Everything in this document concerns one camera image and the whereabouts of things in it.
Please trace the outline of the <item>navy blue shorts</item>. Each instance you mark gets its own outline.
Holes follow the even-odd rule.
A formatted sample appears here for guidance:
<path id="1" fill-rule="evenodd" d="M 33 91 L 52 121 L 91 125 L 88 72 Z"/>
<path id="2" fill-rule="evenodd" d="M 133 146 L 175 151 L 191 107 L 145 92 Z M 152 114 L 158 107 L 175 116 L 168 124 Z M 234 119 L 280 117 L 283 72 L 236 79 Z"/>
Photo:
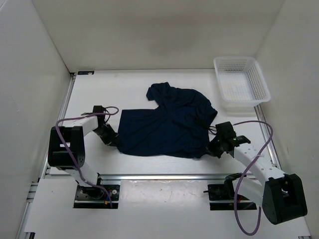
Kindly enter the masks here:
<path id="1" fill-rule="evenodd" d="M 209 144 L 208 129 L 218 112 L 194 89 L 152 84 L 146 94 L 156 109 L 122 110 L 119 152 L 133 156 L 168 155 L 201 158 Z"/>

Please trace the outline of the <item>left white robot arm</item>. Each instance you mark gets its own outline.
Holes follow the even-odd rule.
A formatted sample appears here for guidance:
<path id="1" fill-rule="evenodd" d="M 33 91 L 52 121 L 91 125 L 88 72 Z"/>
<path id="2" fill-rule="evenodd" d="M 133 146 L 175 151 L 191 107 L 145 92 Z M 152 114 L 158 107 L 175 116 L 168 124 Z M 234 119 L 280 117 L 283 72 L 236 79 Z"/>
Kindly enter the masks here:
<path id="1" fill-rule="evenodd" d="M 50 131 L 48 164 L 72 176 L 93 199 L 103 197 L 106 189 L 100 184 L 99 173 L 85 161 L 84 137 L 93 132 L 106 146 L 117 147 L 118 134 L 108 121 L 118 112 L 117 107 L 97 105 L 91 113 L 58 120 Z"/>

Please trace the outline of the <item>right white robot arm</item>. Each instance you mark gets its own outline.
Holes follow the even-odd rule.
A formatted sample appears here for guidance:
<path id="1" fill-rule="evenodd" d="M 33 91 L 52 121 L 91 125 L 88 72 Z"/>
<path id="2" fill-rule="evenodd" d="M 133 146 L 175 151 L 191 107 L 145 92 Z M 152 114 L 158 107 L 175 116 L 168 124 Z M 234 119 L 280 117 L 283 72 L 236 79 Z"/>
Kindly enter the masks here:
<path id="1" fill-rule="evenodd" d="M 218 158 L 227 153 L 246 167 L 243 173 L 225 178 L 226 197 L 244 196 L 260 207 L 274 225 L 307 215 L 303 184 L 297 174 L 287 174 L 261 159 L 247 137 L 237 136 L 231 122 L 220 123 L 215 128 L 216 136 L 207 147 L 208 153 Z"/>

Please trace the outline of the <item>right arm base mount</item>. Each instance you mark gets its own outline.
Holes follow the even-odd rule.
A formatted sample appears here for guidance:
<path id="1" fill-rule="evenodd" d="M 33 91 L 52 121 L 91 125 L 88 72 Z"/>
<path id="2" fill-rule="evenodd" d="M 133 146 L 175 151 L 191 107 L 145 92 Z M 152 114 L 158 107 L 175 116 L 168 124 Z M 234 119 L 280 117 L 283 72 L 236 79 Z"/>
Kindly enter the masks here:
<path id="1" fill-rule="evenodd" d="M 211 211 L 233 211 L 234 200 L 227 193 L 223 184 L 208 184 L 207 190 Z M 237 210 L 256 210 L 257 206 L 242 195 L 237 196 Z"/>

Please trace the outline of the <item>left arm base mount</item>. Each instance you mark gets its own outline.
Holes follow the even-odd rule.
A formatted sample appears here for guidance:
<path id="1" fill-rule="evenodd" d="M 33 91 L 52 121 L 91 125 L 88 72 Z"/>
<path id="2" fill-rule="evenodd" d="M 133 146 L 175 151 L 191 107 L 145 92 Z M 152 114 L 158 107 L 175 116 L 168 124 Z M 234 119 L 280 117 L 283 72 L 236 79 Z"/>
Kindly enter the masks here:
<path id="1" fill-rule="evenodd" d="M 118 209 L 120 197 L 120 181 L 103 181 L 101 186 L 108 191 L 96 187 L 83 187 L 77 185 L 73 208 L 75 209 Z"/>

